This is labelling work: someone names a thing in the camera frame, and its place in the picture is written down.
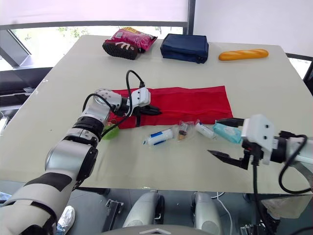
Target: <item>light blue package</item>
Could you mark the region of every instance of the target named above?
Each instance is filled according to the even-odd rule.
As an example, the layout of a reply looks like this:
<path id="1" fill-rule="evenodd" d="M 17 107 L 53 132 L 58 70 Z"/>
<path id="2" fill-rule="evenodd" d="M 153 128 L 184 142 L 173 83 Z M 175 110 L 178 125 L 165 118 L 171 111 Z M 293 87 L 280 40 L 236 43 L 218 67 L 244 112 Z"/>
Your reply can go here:
<path id="1" fill-rule="evenodd" d="M 220 123 L 215 123 L 215 125 L 213 126 L 213 131 L 232 143 L 241 142 L 241 130 L 236 127 L 225 126 Z"/>

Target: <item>blue pouch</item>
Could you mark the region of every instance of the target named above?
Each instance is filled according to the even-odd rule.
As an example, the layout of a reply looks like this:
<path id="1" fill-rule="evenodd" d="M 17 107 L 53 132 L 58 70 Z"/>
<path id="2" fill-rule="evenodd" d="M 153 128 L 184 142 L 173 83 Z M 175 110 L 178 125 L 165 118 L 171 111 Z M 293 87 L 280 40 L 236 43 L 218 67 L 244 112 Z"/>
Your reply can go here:
<path id="1" fill-rule="evenodd" d="M 215 123 L 213 126 L 213 131 L 232 143 L 241 142 L 241 130 L 236 127 Z"/>
<path id="2" fill-rule="evenodd" d="M 169 33 L 160 47 L 163 58 L 203 64 L 209 53 L 206 36 Z"/>

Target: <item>toothpaste tube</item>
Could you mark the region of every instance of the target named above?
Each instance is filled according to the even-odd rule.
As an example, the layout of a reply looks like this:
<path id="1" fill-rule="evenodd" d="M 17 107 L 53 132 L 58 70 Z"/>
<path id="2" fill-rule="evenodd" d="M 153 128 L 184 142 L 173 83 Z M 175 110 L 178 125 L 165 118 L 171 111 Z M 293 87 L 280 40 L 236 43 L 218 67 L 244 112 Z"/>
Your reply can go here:
<path id="1" fill-rule="evenodd" d="M 211 130 L 209 127 L 203 125 L 201 122 L 198 122 L 196 124 L 195 129 L 209 139 L 214 138 L 214 131 Z"/>
<path id="2" fill-rule="evenodd" d="M 159 143 L 163 143 L 169 139 L 172 139 L 173 137 L 174 137 L 173 130 L 170 128 L 149 135 L 149 137 L 143 142 L 143 144 L 157 145 Z"/>

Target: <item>shoe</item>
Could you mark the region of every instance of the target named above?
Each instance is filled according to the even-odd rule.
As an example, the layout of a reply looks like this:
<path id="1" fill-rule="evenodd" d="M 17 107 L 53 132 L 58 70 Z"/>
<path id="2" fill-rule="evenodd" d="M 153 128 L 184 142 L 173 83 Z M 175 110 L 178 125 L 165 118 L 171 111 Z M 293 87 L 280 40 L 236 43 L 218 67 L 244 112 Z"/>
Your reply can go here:
<path id="1" fill-rule="evenodd" d="M 75 221 L 75 210 L 72 206 L 65 207 L 57 225 L 57 231 L 62 230 L 63 234 L 67 234 Z"/>
<path id="2" fill-rule="evenodd" d="M 125 42 L 104 42 L 102 45 L 107 54 L 134 60 L 138 55 L 138 47 Z"/>

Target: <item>green object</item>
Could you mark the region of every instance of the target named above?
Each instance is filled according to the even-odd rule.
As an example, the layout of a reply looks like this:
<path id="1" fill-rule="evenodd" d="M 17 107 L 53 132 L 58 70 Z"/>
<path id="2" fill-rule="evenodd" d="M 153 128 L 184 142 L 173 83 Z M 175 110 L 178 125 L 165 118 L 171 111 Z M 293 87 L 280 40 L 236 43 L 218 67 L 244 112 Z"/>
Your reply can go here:
<path id="1" fill-rule="evenodd" d="M 112 123 L 110 123 L 109 125 L 106 125 L 104 130 L 109 129 L 112 125 Z M 115 138 L 119 133 L 119 128 L 118 126 L 113 128 L 112 130 L 110 130 L 108 133 L 106 133 L 106 135 L 104 137 L 102 137 L 103 140 L 112 140 L 113 138 Z"/>

